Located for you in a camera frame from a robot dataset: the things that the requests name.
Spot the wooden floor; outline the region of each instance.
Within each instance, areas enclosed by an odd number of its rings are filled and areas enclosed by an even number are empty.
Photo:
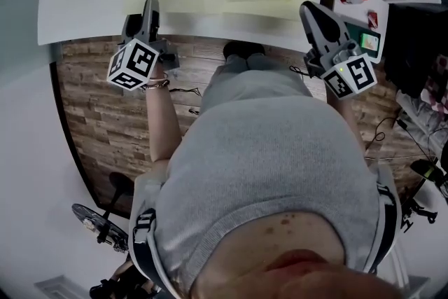
[[[169,36],[179,49],[181,68],[169,75],[170,88],[207,87],[216,68],[224,63],[222,39],[188,36]],[[63,60],[57,65],[60,91],[71,136],[81,162],[102,204],[108,204],[114,189],[108,181],[111,172],[122,172],[136,177],[151,169],[146,104],[140,91],[128,92],[109,85],[106,75],[110,57],[117,51],[119,38],[97,38],[72,41],[63,45]],[[266,47],[267,54],[288,65],[305,65],[300,53]],[[396,89],[385,80],[381,65],[375,70],[379,84],[364,92],[353,102],[360,130],[366,144],[375,137],[375,128],[386,117],[396,117],[399,106],[395,102]],[[304,78],[313,96],[325,101],[325,88],[319,79]],[[183,133],[197,116],[201,98],[193,93],[173,92]],[[395,183],[401,194],[420,182],[409,165],[423,155],[414,142],[391,129],[386,121],[379,131],[386,138],[374,143],[367,158],[379,158],[392,167]],[[132,198],[122,198],[117,209],[130,213]]]

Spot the white box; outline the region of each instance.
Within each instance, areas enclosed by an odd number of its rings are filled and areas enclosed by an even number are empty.
[[[348,99],[377,84],[370,57],[366,54],[336,64],[321,78],[339,99]]]
[[[158,58],[158,51],[133,39],[111,58],[107,82],[134,91],[149,82]]]

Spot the lips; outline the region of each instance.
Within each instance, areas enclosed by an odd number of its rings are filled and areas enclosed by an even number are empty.
[[[274,262],[269,264],[266,267],[265,271],[270,272],[271,270],[284,269],[299,264],[302,264],[303,267],[305,263],[315,265],[315,264],[327,264],[328,262],[313,251],[300,249],[283,253],[276,260],[274,260]]]

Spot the bracelet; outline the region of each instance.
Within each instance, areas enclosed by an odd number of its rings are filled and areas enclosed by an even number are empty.
[[[163,82],[159,82],[159,83],[156,83],[154,85],[143,85],[141,87],[141,89],[143,90],[143,92],[145,92],[147,90],[154,90],[154,89],[165,88],[168,85],[169,85],[169,80],[163,80]]]
[[[163,76],[164,76],[163,78],[150,78],[149,81],[152,81],[154,83],[160,83],[168,79],[168,75],[165,72],[163,73]]]

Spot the pants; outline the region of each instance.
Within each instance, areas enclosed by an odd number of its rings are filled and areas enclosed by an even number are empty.
[[[299,74],[263,54],[247,60],[231,55],[217,68],[202,98],[201,115],[219,104],[243,99],[309,96]]]

